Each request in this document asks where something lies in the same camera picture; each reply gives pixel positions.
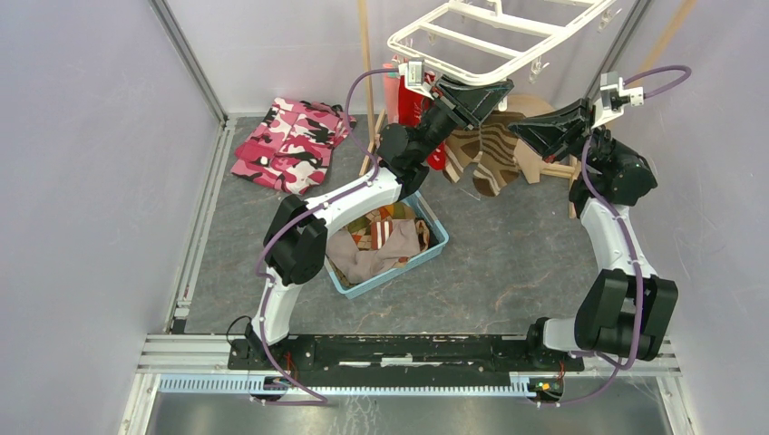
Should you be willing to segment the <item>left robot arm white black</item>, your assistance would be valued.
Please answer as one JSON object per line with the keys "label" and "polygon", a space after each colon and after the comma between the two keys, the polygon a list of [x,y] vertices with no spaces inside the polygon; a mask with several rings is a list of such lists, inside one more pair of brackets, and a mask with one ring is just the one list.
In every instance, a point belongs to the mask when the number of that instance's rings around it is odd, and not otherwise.
{"label": "left robot arm white black", "polygon": [[255,363],[269,370],[283,362],[290,316],[303,284],[324,266],[327,240],[354,218],[414,194],[429,173],[429,155],[455,130],[479,129],[513,87],[510,79],[471,86],[440,78],[417,125],[382,129],[378,160],[364,176],[320,197],[282,199],[256,265],[265,289],[246,331]]}

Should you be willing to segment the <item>pink sock green patches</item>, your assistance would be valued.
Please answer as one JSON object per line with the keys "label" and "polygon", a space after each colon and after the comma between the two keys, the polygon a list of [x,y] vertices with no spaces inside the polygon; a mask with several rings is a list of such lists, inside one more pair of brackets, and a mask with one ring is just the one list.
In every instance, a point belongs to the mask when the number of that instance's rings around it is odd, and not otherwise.
{"label": "pink sock green patches", "polygon": [[400,62],[396,56],[394,56],[390,62],[383,64],[385,69],[394,69],[393,72],[388,72],[382,78],[385,109],[389,123],[397,123],[399,120],[398,100],[401,81],[399,64]]}

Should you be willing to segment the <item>brown beige socks pile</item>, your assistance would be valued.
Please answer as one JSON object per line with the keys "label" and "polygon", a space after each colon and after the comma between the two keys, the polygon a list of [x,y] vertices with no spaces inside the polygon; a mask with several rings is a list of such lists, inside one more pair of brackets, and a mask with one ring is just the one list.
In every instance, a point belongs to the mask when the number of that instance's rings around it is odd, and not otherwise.
{"label": "brown beige socks pile", "polygon": [[336,231],[327,241],[326,257],[342,284],[353,286],[406,267],[430,245],[427,221],[406,203],[396,202],[371,210]]}

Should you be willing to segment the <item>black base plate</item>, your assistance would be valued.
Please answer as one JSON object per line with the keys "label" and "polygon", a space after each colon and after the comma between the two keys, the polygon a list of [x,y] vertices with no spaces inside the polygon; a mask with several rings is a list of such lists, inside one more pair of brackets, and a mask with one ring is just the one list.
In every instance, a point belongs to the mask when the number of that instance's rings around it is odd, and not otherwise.
{"label": "black base plate", "polygon": [[245,338],[229,348],[235,371],[281,368],[322,387],[507,386],[512,373],[581,372],[582,359],[518,335],[291,335],[267,351]]}

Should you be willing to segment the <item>red sock white trim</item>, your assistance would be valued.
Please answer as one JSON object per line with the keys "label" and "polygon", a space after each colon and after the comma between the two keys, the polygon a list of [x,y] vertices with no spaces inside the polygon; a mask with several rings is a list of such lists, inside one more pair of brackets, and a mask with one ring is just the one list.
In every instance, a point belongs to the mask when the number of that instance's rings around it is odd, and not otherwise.
{"label": "red sock white trim", "polygon": [[406,126],[417,126],[432,102],[429,97],[408,89],[402,77],[398,88],[397,122]]}

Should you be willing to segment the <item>pink camouflage cloth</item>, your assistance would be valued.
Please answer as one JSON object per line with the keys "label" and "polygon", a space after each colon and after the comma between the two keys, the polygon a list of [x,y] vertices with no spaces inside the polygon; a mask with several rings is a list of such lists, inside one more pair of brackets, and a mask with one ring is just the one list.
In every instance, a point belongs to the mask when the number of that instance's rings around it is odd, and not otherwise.
{"label": "pink camouflage cloth", "polygon": [[339,104],[276,98],[236,148],[230,173],[261,187],[303,195],[324,182],[333,151],[356,124]]}

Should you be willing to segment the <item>wooden hanger stand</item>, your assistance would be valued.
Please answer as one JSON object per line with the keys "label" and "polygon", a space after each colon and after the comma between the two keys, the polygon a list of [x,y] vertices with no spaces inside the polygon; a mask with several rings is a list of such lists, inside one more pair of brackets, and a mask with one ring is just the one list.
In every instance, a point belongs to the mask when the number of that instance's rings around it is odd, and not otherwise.
{"label": "wooden hanger stand", "polygon": [[[541,74],[549,64],[542,62],[542,56],[556,49],[561,44],[564,44],[570,38],[574,37],[582,31],[583,28],[588,26],[591,22],[600,17],[600,23],[598,24],[599,32],[602,32],[615,17],[620,14],[621,7],[615,8],[617,1],[515,1],[515,11],[509,9],[505,11],[505,1],[483,1],[487,6],[475,5],[473,2],[481,1],[443,1],[440,5],[435,7],[429,13],[416,19],[414,22],[405,26],[404,28],[394,32],[387,39],[387,47],[394,53],[393,66],[400,66],[400,61],[408,61],[411,58],[424,58],[426,59],[427,66],[431,67],[431,70],[438,72],[438,75],[449,74],[453,78],[459,79],[471,79],[471,84],[475,83],[475,79],[491,79],[502,78],[501,73],[508,73],[508,76],[515,74],[517,71],[521,71],[524,67],[530,69],[529,81],[535,83],[537,77]],[[538,5],[544,3],[552,3],[564,6],[553,7],[571,7],[574,11],[568,15],[568,22],[564,24],[555,23],[555,16],[548,9],[545,18],[529,18],[520,14],[520,11],[531,5]],[[628,13],[628,18],[625,19],[623,24],[619,27],[620,31],[617,33],[612,45],[606,51],[600,67],[596,70],[595,77],[592,79],[591,85],[587,89],[587,96],[599,93],[599,79],[603,77],[602,74],[608,73],[608,69],[613,67],[619,56],[624,53],[625,45],[632,37],[632,34],[636,31],[636,27],[642,20],[647,9],[651,6],[653,1],[634,1],[632,4],[632,10]],[[656,60],[662,53],[661,51],[670,42],[670,39],[678,30],[678,27],[684,20],[696,4],[696,1],[685,1],[676,12],[675,17],[669,23],[666,31],[660,36],[655,51],[647,58],[646,67],[651,65],[651,61]],[[370,56],[370,42],[369,42],[369,27],[368,27],[368,15],[367,15],[367,1],[358,1],[358,13],[360,24],[360,37],[364,58],[364,67],[371,67]],[[515,49],[511,46],[503,45],[501,43],[494,43],[491,40],[484,40],[480,36],[477,36],[477,32],[473,34],[469,31],[458,31],[440,26],[436,23],[436,20],[441,21],[442,17],[447,14],[454,14],[462,18],[464,23],[466,19],[473,20],[477,23],[482,23],[490,28],[502,29],[507,32],[502,40],[503,42],[509,42],[512,39],[520,40],[518,36],[513,38],[511,35],[520,34],[528,35],[531,38],[539,38],[537,43],[530,44],[531,47],[525,46],[521,49]],[[429,53],[424,53],[413,48],[412,36],[417,32],[423,32],[430,44],[434,44],[435,37],[440,37],[447,41],[453,41],[456,44],[470,47],[479,53],[487,53],[494,55],[501,59],[506,59],[499,67],[492,68],[489,72],[475,73],[469,72],[464,68],[459,67],[454,63],[450,63],[445,60],[441,60],[438,56]],[[691,68],[685,65],[665,65],[657,68],[647,69],[646,71],[639,72],[636,75],[627,78],[623,82],[623,86],[630,85],[633,82],[640,82],[646,77],[654,74],[668,72],[668,71],[680,71],[682,75],[676,78],[674,81],[665,84],[664,86],[655,89],[653,91],[647,91],[643,99],[648,100],[655,95],[659,95],[675,86],[679,85],[691,75]],[[384,126],[385,115],[390,115],[391,112],[396,114],[397,111],[390,111],[385,107],[382,112],[376,118],[376,125],[374,124],[374,91],[373,84],[370,77],[362,79],[365,83],[366,91],[366,104],[367,104],[367,120],[368,127],[372,129],[369,134],[368,151],[373,152],[376,145],[375,134],[372,132],[376,129],[381,130]],[[511,162],[517,164],[517,169],[510,172],[516,174],[522,174],[526,181],[530,184],[540,182],[542,175],[548,177],[556,177],[569,180],[569,186],[576,180],[579,171],[580,164],[577,162],[577,158],[569,157],[569,164],[556,163],[550,160],[541,160],[536,165],[534,164],[534,151],[528,150],[520,152],[515,150],[516,153],[511,154]]]}

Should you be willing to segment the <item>beige cloth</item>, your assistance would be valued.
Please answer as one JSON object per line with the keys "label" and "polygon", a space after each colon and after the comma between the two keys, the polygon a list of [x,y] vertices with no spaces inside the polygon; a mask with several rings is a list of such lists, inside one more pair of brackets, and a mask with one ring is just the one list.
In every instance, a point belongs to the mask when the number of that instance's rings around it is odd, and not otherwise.
{"label": "beige cloth", "polygon": [[[520,113],[525,118],[536,117],[553,112],[554,109],[542,98],[529,94],[510,94],[507,100],[507,111]],[[568,179],[576,179],[577,163],[560,164],[548,157],[547,136],[543,127],[529,125],[516,127],[514,135],[518,137],[513,157],[518,164],[521,174],[529,184],[540,182],[540,175]]]}

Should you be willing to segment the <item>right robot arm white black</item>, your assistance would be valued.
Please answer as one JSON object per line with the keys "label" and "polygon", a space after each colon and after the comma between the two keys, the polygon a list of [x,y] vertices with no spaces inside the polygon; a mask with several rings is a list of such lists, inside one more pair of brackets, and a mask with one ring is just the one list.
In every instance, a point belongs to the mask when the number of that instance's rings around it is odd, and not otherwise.
{"label": "right robot arm white black", "polygon": [[547,162],[580,161],[569,201],[589,235],[598,267],[573,317],[541,318],[530,328],[523,355],[536,370],[550,368],[560,352],[614,356],[620,367],[652,361],[677,304],[676,283],[649,264],[629,219],[631,207],[657,187],[657,179],[644,157],[598,124],[597,112],[581,99],[508,126]]}

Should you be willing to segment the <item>blue plastic basket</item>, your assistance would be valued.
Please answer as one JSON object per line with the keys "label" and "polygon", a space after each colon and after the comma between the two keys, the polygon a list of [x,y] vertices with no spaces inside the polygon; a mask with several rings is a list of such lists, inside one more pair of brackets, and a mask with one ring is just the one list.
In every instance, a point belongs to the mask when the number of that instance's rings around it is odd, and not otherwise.
{"label": "blue plastic basket", "polygon": [[331,277],[331,280],[339,294],[344,295],[348,299],[356,298],[359,295],[362,295],[380,285],[383,285],[393,280],[395,277],[404,274],[405,272],[435,258],[436,256],[442,253],[444,246],[448,243],[449,235],[446,232],[443,224],[440,222],[438,217],[433,213],[433,210],[429,207],[423,195],[419,191],[417,191],[413,195],[407,198],[404,198],[398,202],[404,202],[408,206],[414,208],[417,216],[420,218],[424,218],[427,221],[428,226],[431,230],[430,247],[428,248],[427,251],[423,252],[422,254],[410,260],[410,262],[406,267],[392,269],[379,276],[369,279],[360,285],[353,285],[353,286],[345,286],[342,284],[342,282],[337,278],[337,276],[333,272],[332,267],[326,257],[325,259],[326,271]]}

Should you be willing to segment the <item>white clip hanger frame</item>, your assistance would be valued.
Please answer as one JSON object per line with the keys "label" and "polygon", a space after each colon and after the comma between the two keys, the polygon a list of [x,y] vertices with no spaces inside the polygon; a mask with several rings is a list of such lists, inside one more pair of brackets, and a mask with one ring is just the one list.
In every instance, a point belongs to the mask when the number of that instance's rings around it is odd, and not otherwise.
{"label": "white clip hanger frame", "polygon": [[442,1],[387,39],[403,59],[480,86],[543,61],[583,29],[603,31],[622,12],[616,1]]}

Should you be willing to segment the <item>brown striped sock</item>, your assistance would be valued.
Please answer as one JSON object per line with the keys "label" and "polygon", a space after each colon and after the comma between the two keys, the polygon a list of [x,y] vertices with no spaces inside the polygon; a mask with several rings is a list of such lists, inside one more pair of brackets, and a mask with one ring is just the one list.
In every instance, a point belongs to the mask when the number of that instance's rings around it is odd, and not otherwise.
{"label": "brown striped sock", "polygon": [[496,197],[520,176],[520,167],[514,151],[518,136],[509,124],[520,121],[519,112],[499,112],[486,119],[480,128],[480,159],[472,174],[476,190],[483,196]]}
{"label": "brown striped sock", "polygon": [[481,144],[481,134],[477,130],[454,130],[444,143],[443,175],[457,183],[469,165],[480,161]]}

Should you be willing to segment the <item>red sock white stars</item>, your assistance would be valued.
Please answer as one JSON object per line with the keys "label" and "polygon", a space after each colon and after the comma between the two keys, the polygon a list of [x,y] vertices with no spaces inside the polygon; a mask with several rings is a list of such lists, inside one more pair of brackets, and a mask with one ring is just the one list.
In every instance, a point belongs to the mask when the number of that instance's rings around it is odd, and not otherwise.
{"label": "red sock white stars", "polygon": [[443,171],[446,167],[446,153],[444,143],[441,142],[426,159],[427,165],[436,171]]}

